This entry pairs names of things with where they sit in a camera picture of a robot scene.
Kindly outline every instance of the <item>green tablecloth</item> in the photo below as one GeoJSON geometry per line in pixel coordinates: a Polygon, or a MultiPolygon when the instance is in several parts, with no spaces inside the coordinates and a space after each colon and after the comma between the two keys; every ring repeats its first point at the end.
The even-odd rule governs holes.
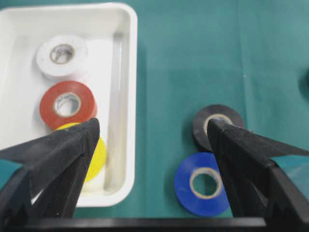
{"type": "MultiPolygon", "coordinates": [[[[11,0],[0,8],[81,2],[97,1],[11,0]]],[[[118,205],[77,209],[76,217],[190,217],[173,177],[197,151],[191,122],[208,104],[228,105],[250,130],[309,149],[309,1],[123,2],[139,20],[135,184],[118,205]]]]}

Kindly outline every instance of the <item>white plastic tray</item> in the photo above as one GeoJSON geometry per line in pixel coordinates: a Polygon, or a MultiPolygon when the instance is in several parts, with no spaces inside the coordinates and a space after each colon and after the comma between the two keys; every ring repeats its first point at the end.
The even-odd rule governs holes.
{"type": "Polygon", "coordinates": [[[45,91],[54,85],[37,67],[41,43],[58,34],[86,40],[90,61],[81,81],[93,92],[105,168],[84,186],[77,206],[110,206],[131,191],[135,164],[137,16],[125,4],[104,3],[0,11],[0,149],[51,131],[39,113],[45,91]]]}

